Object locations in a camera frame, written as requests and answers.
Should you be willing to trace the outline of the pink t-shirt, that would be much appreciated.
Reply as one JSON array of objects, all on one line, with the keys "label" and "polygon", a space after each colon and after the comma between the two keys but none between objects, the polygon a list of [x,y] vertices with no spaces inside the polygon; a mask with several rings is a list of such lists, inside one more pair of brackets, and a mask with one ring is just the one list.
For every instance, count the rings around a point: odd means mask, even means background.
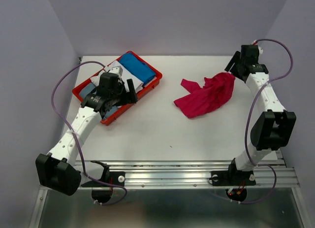
[{"label": "pink t-shirt", "polygon": [[216,74],[212,78],[204,78],[204,86],[197,82],[183,79],[181,86],[189,94],[174,101],[174,104],[189,119],[213,112],[232,97],[235,76],[227,72]]}]

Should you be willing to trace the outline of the red plastic tray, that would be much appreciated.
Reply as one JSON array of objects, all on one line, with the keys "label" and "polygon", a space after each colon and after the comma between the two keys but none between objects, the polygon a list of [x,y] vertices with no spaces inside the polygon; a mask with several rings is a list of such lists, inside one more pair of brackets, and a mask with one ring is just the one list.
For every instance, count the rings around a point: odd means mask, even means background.
[{"label": "red plastic tray", "polygon": [[[143,60],[141,57],[139,57],[137,54],[135,54],[134,52],[128,51],[126,53],[129,53],[129,52],[131,52],[133,55],[135,55],[136,58],[138,58],[140,61],[146,63],[151,68],[151,70],[153,70],[156,73],[155,78],[151,82],[149,82],[147,85],[143,84],[142,90],[137,93],[138,99],[141,99],[143,96],[145,96],[148,92],[153,90],[159,84],[159,82],[162,78],[162,74],[158,70],[156,70],[154,67],[152,67],[149,63],[147,63],[145,60]],[[85,80],[84,82],[80,83],[77,87],[75,87],[72,90],[72,93],[74,94],[74,96],[76,96],[80,101],[83,101],[83,99],[79,96],[79,93],[89,83],[95,84],[95,81],[93,81],[92,78],[99,76],[100,73],[101,73],[100,71],[96,72],[89,79]]]}]

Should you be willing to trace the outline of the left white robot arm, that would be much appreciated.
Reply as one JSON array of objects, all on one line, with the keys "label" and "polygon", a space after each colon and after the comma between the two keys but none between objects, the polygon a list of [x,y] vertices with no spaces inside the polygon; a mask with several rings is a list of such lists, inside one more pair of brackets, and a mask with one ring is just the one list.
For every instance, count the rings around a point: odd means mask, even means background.
[{"label": "left white robot arm", "polygon": [[35,160],[41,185],[73,195],[80,183],[81,174],[74,168],[81,147],[95,126],[114,106],[136,103],[138,100],[132,79],[126,82],[117,73],[105,72],[96,86],[81,102],[78,113],[59,142],[46,154]]}]

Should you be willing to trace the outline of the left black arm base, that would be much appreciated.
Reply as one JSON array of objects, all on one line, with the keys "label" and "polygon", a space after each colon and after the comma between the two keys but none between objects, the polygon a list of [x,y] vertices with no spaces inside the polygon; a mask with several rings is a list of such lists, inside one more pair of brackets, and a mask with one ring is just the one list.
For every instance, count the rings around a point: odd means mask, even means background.
[{"label": "left black arm base", "polygon": [[99,175],[99,178],[97,178],[97,180],[101,182],[123,187],[125,186],[126,173],[124,171],[111,170],[110,165],[108,165],[107,163],[92,160],[88,162],[88,164],[86,165],[86,169],[88,174],[91,173],[91,176]]}]

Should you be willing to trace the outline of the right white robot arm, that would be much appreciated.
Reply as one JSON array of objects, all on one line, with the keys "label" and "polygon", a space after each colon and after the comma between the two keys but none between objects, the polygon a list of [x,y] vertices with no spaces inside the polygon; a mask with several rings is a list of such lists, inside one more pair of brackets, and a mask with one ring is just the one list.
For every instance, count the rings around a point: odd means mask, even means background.
[{"label": "right white robot arm", "polygon": [[255,43],[242,45],[225,69],[242,80],[253,94],[250,112],[254,107],[260,112],[253,127],[246,126],[245,150],[232,161],[234,167],[226,172],[232,184],[242,181],[244,171],[252,171],[268,154],[285,147],[296,122],[295,113],[286,110],[273,90],[266,65],[258,62],[260,53]]}]

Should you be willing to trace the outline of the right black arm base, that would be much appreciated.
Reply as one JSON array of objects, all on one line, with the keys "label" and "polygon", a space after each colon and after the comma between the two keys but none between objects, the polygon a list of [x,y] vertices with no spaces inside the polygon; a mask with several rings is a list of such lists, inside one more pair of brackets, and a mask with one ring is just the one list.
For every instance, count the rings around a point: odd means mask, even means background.
[{"label": "right black arm base", "polygon": [[227,170],[211,171],[211,177],[208,182],[213,186],[254,186],[256,185],[253,171],[241,171],[236,167],[233,159]]}]

